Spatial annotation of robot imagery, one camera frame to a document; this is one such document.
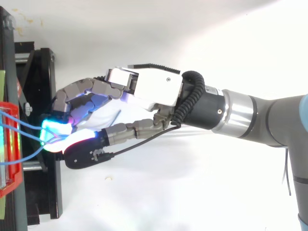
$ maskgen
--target red clamp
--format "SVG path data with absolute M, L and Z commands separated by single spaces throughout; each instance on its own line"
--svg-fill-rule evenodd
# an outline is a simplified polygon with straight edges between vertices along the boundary
M 0 110 L 19 118 L 18 106 L 12 103 L 0 102 Z M 18 123 L 0 115 L 0 122 L 17 129 Z M 20 135 L 16 131 L 0 127 L 0 161 L 15 161 L 21 158 Z M 12 192 L 23 181 L 22 164 L 0 166 L 0 198 Z

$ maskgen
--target black cylindrical joint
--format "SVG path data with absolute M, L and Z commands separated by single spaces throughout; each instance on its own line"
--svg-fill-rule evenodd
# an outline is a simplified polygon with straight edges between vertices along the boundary
M 194 85 L 188 81 L 183 82 L 180 103 L 183 102 L 193 90 Z M 205 86 L 205 91 L 193 109 L 184 119 L 189 126 L 213 129 L 222 119 L 225 112 L 225 98 L 216 88 Z

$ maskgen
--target white backdrop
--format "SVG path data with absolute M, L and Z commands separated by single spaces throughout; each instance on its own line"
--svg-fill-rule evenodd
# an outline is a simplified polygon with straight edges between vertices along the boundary
M 107 68 L 155 63 L 207 85 L 275 99 L 308 91 L 305 0 L 2 0 L 16 41 L 56 53 L 57 88 Z M 100 124 L 151 116 L 120 103 Z M 62 163 L 64 213 L 32 231 L 297 231 L 284 150 L 194 128 L 83 170 Z

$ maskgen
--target black cable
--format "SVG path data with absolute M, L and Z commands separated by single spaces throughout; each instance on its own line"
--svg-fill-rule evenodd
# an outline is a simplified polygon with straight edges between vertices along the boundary
M 182 75 L 184 80 L 191 81 L 194 83 L 194 89 L 185 101 L 175 110 L 174 115 L 171 119 L 171 124 L 180 127 L 187 114 L 192 110 L 193 106 L 201 98 L 205 84 L 201 74 L 195 71 L 187 71 Z
M 159 137 L 159 136 L 161 136 L 161 135 L 163 135 L 163 134 L 165 134 L 167 132 L 170 132 L 170 131 L 173 131 L 173 130 L 176 130 L 176 129 L 179 129 L 179 128 L 180 127 L 178 127 L 178 126 L 175 126 L 175 127 L 172 127 L 172 128 L 168 128 L 168 129 L 166 129 L 164 131 L 161 131 L 161 132 L 157 133 L 156 135 L 153 135 L 152 137 L 150 137 L 150 138 L 148 138 L 148 139 L 146 139 L 144 141 L 141 141 L 141 142 L 139 142 L 139 143 L 137 143 L 137 144 L 135 144 L 133 146 L 125 148 L 125 149 L 123 149 L 121 151 L 118 151 L 116 153 L 113 153 L 113 155 L 119 155 L 119 154 L 122 154 L 124 152 L 130 151 L 130 150 L 132 150 L 134 148 L 137 148 L 137 147 L 139 147 L 139 146 L 141 146 L 141 145 L 143 145 L 143 144 L 145 144 L 145 143 L 147 143 L 147 142 L 149 142 L 151 140 L 154 140 L 155 138 L 157 138 L 157 137 Z
M 289 190 L 289 195 L 291 195 L 291 189 L 290 189 L 290 182 L 289 182 L 289 173 L 288 173 L 288 153 L 289 149 L 285 149 L 285 163 L 284 163 L 284 172 L 287 178 L 287 184 L 288 184 L 288 190 Z

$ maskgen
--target robotic hand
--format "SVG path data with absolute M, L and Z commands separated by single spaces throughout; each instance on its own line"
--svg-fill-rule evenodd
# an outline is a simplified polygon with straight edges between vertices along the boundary
M 72 141 L 69 144 L 61 144 L 61 141 L 48 144 L 46 148 L 58 147 L 53 149 L 54 152 L 62 149 L 66 165 L 73 169 L 110 160 L 117 154 L 178 129 L 204 90 L 204 79 L 200 74 L 191 71 L 181 76 L 178 70 L 154 64 L 114 68 L 108 70 L 105 77 L 77 81 L 57 91 L 49 118 L 52 125 L 46 127 L 43 122 L 42 126 L 52 130 L 57 121 L 57 125 L 60 125 L 58 132 L 69 135 L 67 140 Z M 221 113 L 216 109 L 215 120 L 218 123 L 222 117 L 224 99 L 222 95 L 217 97 L 221 106 Z M 116 124 L 99 132 L 83 129 L 71 134 L 81 121 L 87 120 L 93 111 L 112 99 L 134 103 L 148 111 L 157 110 L 157 113 L 153 120 Z M 174 127 L 167 129 L 170 123 Z M 117 153 L 103 151 L 103 147 L 133 138 L 146 140 Z
M 268 101 L 205 86 L 203 77 L 194 71 L 181 76 L 178 70 L 145 64 L 114 68 L 104 78 L 87 78 L 68 85 L 56 93 L 50 116 L 53 121 L 61 121 L 61 126 L 68 126 L 62 134 L 69 135 L 76 125 L 87 120 L 93 111 L 111 99 L 137 103 L 148 111 L 158 111 L 153 120 L 116 124 L 98 132 L 81 130 L 81 139 L 73 139 L 72 145 L 62 148 L 69 168 L 85 168 L 110 160 L 180 128 L 182 123 L 272 147 L 287 148 L 290 151 L 298 216 L 302 230 L 308 230 L 308 96 Z M 146 140 L 116 153 L 103 151 L 103 147 L 133 138 Z

